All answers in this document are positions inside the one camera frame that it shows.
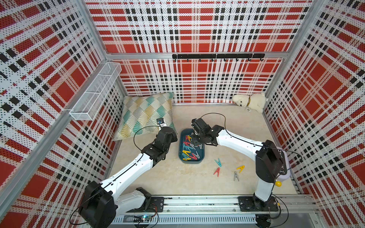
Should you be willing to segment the teal plastic storage box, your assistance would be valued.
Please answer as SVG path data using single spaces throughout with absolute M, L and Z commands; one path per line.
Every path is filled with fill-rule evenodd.
M 183 163 L 199 164 L 205 158 L 205 147 L 203 144 L 193 144 L 192 135 L 194 130 L 187 128 L 181 131 L 178 157 Z

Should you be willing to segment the red clothespin bottom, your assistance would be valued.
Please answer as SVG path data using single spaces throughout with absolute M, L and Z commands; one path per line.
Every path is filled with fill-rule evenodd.
M 218 168 L 215 170 L 214 175 L 217 175 L 217 177 L 219 177 L 219 175 L 220 175 L 220 167 L 218 167 Z

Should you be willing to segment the grey clothespin bottom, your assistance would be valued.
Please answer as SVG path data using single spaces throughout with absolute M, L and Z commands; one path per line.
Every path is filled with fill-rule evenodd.
M 233 181 L 240 181 L 237 172 L 234 172 Z

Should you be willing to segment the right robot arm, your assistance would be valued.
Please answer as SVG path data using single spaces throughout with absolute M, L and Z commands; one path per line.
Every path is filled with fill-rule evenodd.
M 246 155 L 255 162 L 258 184 L 253 195 L 255 201 L 266 203 L 272 197 L 272 190 L 280 178 L 287 179 L 288 158 L 286 152 L 275 143 L 259 142 L 228 131 L 223 126 L 210 127 L 202 118 L 192 120 L 192 142 L 194 145 L 225 146 Z

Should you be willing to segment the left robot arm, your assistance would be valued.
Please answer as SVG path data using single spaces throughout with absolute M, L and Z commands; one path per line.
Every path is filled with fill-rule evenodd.
M 154 141 L 126 167 L 100 183 L 90 182 L 77 209 L 79 215 L 92 228 L 107 228 L 116 216 L 131 210 L 148 210 L 150 193 L 143 188 L 123 194 L 138 177 L 151 170 L 166 158 L 171 143 L 177 141 L 175 130 L 164 126 Z

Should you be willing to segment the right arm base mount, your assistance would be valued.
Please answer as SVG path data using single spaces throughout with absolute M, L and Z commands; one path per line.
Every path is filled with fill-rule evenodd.
M 238 204 L 241 212 L 278 212 L 279 207 L 273 196 L 270 196 L 267 201 L 262 201 L 256 196 L 240 196 L 238 197 Z

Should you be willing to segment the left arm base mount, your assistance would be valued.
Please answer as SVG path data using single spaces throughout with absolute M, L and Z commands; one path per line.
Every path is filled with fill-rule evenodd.
M 164 197 L 153 196 L 142 187 L 136 188 L 136 192 L 141 193 L 144 196 L 144 201 L 139 208 L 131 209 L 127 211 L 128 213 L 155 212 L 155 211 L 157 211 L 158 213 L 163 212 L 164 200 L 165 200 Z

